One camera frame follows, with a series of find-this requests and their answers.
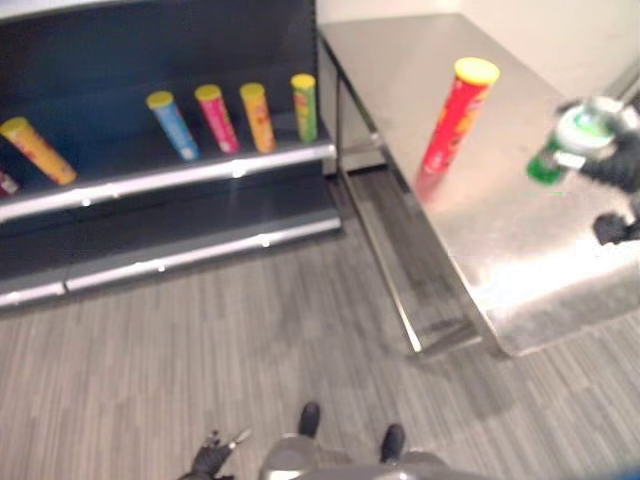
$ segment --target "table top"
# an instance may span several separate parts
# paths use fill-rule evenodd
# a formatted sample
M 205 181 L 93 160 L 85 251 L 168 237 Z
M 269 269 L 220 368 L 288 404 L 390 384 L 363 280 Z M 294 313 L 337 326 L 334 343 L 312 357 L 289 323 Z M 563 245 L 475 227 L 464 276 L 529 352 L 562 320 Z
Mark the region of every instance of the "table top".
M 458 14 L 329 24 L 322 34 L 431 224 L 491 349 L 519 356 L 640 306 L 639 242 L 600 246 L 591 225 L 627 198 L 577 175 L 525 168 L 562 96 Z M 502 75 L 448 173 L 420 174 L 453 79 L 478 56 Z

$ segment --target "gray carpet floor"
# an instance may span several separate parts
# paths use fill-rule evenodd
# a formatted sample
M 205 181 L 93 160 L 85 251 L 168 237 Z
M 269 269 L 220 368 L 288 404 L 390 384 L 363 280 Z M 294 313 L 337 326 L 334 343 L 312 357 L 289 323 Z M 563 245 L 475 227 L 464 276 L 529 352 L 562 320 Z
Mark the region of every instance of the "gray carpet floor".
M 395 225 L 383 244 L 429 336 L 462 310 L 428 246 L 402 243 L 420 222 L 388 181 L 357 178 L 376 224 Z M 170 480 L 209 430 L 251 426 L 227 470 L 253 479 L 308 399 L 323 447 L 357 461 L 400 421 L 411 446 L 502 479 L 640 464 L 638 314 L 518 360 L 477 344 L 416 361 L 343 206 L 338 235 L 0 317 L 0 478 Z

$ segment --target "white wall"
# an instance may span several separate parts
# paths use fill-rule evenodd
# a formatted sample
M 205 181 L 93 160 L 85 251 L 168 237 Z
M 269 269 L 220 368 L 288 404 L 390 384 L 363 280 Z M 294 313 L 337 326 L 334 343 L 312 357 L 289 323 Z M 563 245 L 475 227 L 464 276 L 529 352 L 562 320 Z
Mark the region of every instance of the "white wall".
M 568 97 L 640 59 L 638 0 L 462 0 L 461 11 Z
M 461 0 L 316 0 L 318 22 L 457 12 Z

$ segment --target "green pringles can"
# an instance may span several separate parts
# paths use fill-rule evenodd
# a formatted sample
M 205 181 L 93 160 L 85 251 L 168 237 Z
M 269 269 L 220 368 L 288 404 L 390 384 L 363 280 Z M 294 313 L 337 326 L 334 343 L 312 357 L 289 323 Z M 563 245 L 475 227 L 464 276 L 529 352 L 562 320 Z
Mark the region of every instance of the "green pringles can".
M 318 137 L 316 79 L 313 75 L 299 73 L 291 77 L 291 86 L 300 140 L 313 142 Z
M 556 184 L 567 171 L 558 164 L 558 153 L 598 159 L 610 149 L 614 138 L 604 115 L 588 108 L 586 104 L 572 107 L 560 117 L 547 144 L 531 159 L 527 173 L 540 183 Z

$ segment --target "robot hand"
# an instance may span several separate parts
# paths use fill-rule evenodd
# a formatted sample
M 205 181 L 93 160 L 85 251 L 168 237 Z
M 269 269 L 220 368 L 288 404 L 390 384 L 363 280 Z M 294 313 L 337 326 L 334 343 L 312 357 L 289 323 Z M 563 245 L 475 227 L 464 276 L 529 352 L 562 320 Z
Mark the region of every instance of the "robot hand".
M 220 445 L 218 432 L 214 430 L 205 439 L 204 443 L 196 453 L 191 464 L 191 470 L 185 473 L 178 480 L 231 480 L 230 477 L 217 477 L 227 459 L 240 443 L 251 436 L 251 430 L 247 429 L 238 434 L 233 440 L 225 445 Z
M 588 115 L 599 118 L 614 135 L 608 154 L 588 158 L 566 151 L 557 151 L 554 160 L 560 168 L 575 170 L 593 181 L 619 188 L 631 195 L 634 221 L 617 213 L 600 215 L 593 230 L 601 245 L 640 240 L 640 115 L 632 106 L 607 98 L 593 97 L 571 102 L 559 109 L 563 114 L 579 106 Z

